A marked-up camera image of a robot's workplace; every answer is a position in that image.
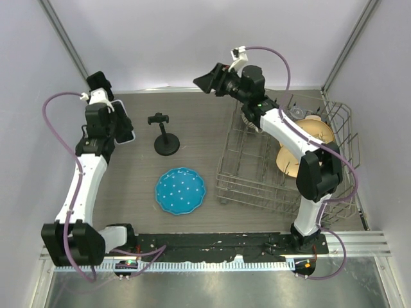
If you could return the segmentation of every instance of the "round black base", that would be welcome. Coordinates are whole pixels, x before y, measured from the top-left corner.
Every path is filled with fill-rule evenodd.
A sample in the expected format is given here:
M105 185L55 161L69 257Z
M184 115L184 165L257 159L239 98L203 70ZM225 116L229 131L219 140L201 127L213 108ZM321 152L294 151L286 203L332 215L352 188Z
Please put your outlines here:
M164 143L162 135L158 136L154 142L155 151L162 156L170 156L177 152L180 148L180 141L176 135L167 133L168 143Z

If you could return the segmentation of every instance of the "wire rack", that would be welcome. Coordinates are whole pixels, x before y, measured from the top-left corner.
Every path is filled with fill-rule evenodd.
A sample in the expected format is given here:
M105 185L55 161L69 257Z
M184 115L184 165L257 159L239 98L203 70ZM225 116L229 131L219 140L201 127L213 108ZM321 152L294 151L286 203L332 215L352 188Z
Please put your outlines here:
M269 96L277 91L268 92ZM351 109L343 104L324 99L290 95L286 113L291 119L309 114L321 116L335 134L341 154L357 168L360 165L358 134L351 128ZM241 118L241 104L237 102L222 158L217 170L217 197L221 203L236 201L242 204L296 216L301 195L295 179L280 171L275 162L279 142L267 133L258 133L245 125ZM353 188L353 176L344 166L344 179L333 195L347 196ZM333 224L355 215L358 210L352 200L328 205L322 222Z

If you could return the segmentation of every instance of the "beige plate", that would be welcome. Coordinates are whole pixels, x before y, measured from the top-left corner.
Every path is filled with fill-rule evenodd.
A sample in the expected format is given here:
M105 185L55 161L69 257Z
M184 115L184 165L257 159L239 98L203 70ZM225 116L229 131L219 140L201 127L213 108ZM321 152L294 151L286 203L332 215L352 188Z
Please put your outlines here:
M304 119L295 122L300 126L305 132L309 133L311 136L322 140L324 143L329 143L335 141L335 136L331 128L324 122L318 119ZM299 162L291 154L288 149L282 147L278 152L277 156L277 166L278 168L288 176L293 178L297 177Z

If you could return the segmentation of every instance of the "blue plate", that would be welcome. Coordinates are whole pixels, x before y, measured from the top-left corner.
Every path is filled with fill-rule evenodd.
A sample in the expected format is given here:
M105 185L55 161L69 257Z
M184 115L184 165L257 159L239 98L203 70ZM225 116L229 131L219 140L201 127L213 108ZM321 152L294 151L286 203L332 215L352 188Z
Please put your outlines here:
M155 186L155 199L166 212L189 214L203 202L206 186L201 176L188 168L171 169Z

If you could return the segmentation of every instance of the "white panel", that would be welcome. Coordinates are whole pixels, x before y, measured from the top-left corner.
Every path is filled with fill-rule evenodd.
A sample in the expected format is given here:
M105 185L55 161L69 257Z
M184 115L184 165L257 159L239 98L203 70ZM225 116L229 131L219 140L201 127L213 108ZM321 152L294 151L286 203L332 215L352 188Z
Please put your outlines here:
M42 120L44 100L85 90L39 4L0 2L0 298L1 307L29 307L40 230L53 222L71 181L73 162ZM70 145L81 137L84 103L52 103L51 122Z
M410 1L382 1L330 96L353 108L360 197L372 228L384 231L411 304L410 16Z
M52 0L90 71L103 69L114 89L192 87L230 50L263 45L290 62L292 86L326 78L367 0ZM284 86L281 60L250 51L267 86Z

